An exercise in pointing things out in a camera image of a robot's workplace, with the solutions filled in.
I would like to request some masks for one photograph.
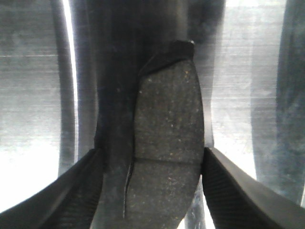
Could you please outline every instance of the shiny metal panel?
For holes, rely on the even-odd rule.
[[[120,221],[138,71],[163,42],[175,39],[195,42],[206,146],[304,206],[304,132],[296,128],[304,122],[303,84],[292,80],[285,87],[278,70],[287,62],[285,42],[300,3],[0,1],[0,211],[44,188],[95,146],[116,166],[106,168],[92,226]],[[293,35],[298,44],[302,20]],[[301,79],[303,69],[290,67]],[[291,125],[279,118],[288,89],[293,103],[282,118]],[[281,131],[289,128],[296,131]]]

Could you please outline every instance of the brushed metal surface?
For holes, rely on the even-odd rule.
[[[100,223],[107,225],[120,218],[123,178],[132,157],[137,73],[162,42],[174,39],[196,43],[206,146],[215,146],[252,177],[301,204],[302,196],[292,195],[304,189],[299,178],[305,164],[302,144],[296,144],[299,156],[278,153],[277,81],[285,0],[227,0],[223,10],[221,1],[67,1],[77,101],[72,97],[63,1],[51,2],[57,11],[49,1],[22,6],[1,1],[0,211],[44,188],[92,148],[98,120],[95,146],[106,148],[118,166],[105,175],[104,183],[112,188],[105,189],[96,220],[104,216]],[[53,20],[52,14],[58,17]],[[298,100],[295,104],[303,105]],[[298,109],[291,110],[292,117]],[[302,137],[297,132],[290,143]]]

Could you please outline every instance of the metal surface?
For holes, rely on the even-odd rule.
[[[289,3],[293,12],[304,7],[302,1]],[[304,18],[292,23],[291,12],[284,20],[285,0],[227,0],[224,7],[223,1],[208,0],[0,4],[0,211],[54,181],[58,171],[66,171],[93,147],[95,136],[95,146],[116,166],[106,168],[93,228],[121,219],[138,71],[162,42],[175,39],[195,41],[206,145],[301,204],[304,132],[278,135],[283,22],[286,28],[289,23],[288,28],[298,28],[298,44],[304,37]],[[303,60],[302,47],[297,60]],[[304,89],[298,84],[290,88],[296,96],[286,120],[298,119],[280,125],[286,129],[304,122]],[[279,153],[278,139],[297,150]]]

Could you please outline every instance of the gray friction material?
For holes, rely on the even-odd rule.
[[[133,229],[175,229],[192,202],[203,159],[202,101],[192,61],[143,77],[134,123],[126,219]]]

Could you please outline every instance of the black plastic piece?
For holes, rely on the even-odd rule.
[[[102,152],[89,151],[54,183],[0,214],[1,229],[88,229],[102,190]]]
[[[215,148],[206,148],[203,191],[217,229],[304,229],[305,209],[255,181]]]

